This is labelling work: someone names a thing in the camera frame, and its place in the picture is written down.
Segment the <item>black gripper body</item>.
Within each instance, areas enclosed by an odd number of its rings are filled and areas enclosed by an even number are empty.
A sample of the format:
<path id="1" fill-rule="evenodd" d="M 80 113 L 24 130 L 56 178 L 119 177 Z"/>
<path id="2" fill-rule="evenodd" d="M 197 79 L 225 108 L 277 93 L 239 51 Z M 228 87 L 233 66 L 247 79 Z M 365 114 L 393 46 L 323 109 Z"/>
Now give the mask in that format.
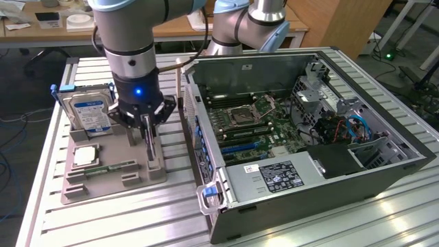
<path id="1" fill-rule="evenodd" d="M 153 114 L 163 102 L 159 87 L 159 68 L 139 78 L 123 78 L 112 74 L 117 91 L 119 108 L 132 114 L 136 107 L 141 114 Z"/>

